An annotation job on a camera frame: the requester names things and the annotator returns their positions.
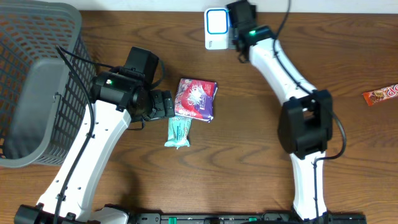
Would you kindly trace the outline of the orange brown wafer bar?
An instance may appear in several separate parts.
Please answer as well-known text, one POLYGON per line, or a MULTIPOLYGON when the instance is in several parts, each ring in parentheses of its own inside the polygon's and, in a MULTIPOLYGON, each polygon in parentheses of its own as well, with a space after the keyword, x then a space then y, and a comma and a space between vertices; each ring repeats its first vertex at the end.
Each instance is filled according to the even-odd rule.
POLYGON ((395 84, 378 90, 364 92, 363 97, 368 106, 372 106, 378 102, 382 102, 397 97, 397 91, 398 91, 398 86, 397 84, 395 84))

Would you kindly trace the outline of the red purple snack bag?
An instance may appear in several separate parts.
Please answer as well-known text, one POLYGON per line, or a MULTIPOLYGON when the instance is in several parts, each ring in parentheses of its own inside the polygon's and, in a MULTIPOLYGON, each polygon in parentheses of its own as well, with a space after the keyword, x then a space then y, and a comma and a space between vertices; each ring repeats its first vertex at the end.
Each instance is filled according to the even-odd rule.
POLYGON ((182 78, 175 97, 175 114, 210 123, 217 82, 182 78))

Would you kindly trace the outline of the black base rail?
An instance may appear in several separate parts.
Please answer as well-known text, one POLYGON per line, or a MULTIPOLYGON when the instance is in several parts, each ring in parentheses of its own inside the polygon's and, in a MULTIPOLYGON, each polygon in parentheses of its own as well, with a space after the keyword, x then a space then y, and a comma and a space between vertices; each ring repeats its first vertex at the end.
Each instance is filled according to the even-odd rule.
POLYGON ((161 215, 159 213, 125 213, 104 208, 92 214, 88 223, 100 224, 240 224, 240 223, 327 223, 366 224, 364 215, 325 214, 319 220, 301 220, 286 212, 267 212, 250 215, 161 215))

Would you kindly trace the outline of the teal snack packet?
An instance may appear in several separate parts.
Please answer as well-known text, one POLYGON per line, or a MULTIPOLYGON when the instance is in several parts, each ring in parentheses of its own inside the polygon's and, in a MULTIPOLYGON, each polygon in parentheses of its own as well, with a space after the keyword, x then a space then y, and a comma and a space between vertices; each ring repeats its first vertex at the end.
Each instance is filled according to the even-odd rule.
POLYGON ((183 116, 174 116, 169 119, 168 138, 165 147, 190 147, 188 134, 191 127, 192 119, 183 116))

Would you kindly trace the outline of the white barcode scanner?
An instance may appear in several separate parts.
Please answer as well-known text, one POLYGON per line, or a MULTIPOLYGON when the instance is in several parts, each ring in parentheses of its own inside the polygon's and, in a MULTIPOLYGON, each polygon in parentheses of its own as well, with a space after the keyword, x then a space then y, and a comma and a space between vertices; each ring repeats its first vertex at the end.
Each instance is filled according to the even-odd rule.
POLYGON ((212 7, 204 12, 205 48, 224 50, 229 45, 229 14, 227 8, 212 7))

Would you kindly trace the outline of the grey plastic mesh basket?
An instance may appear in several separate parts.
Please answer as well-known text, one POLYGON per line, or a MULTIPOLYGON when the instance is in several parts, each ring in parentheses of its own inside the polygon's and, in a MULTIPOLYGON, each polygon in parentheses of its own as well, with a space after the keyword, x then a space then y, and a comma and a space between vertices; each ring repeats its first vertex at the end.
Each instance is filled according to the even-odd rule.
POLYGON ((60 2, 1 2, 1 165, 59 166, 96 75, 78 9, 60 2))

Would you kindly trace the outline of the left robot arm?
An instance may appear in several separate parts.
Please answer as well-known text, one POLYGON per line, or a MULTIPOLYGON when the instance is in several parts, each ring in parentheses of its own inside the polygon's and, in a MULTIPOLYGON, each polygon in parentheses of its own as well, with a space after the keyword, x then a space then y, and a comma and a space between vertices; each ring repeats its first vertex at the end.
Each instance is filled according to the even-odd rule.
POLYGON ((92 210, 98 182, 119 138, 134 122, 174 116, 169 90, 158 90, 143 73, 101 72, 91 101, 58 174, 37 205, 21 205, 14 223, 129 223, 132 215, 115 205, 92 210))

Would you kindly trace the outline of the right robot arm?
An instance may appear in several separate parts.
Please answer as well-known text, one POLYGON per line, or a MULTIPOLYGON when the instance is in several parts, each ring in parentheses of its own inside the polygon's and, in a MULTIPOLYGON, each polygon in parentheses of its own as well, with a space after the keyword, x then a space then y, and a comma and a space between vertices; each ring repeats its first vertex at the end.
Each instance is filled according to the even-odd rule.
POLYGON ((277 135, 292 161, 294 212, 303 221, 314 221, 326 213, 323 199, 323 164, 332 137, 333 103, 328 91, 318 91, 288 59, 280 42, 267 26, 236 30, 237 50, 266 79, 282 110, 277 135))

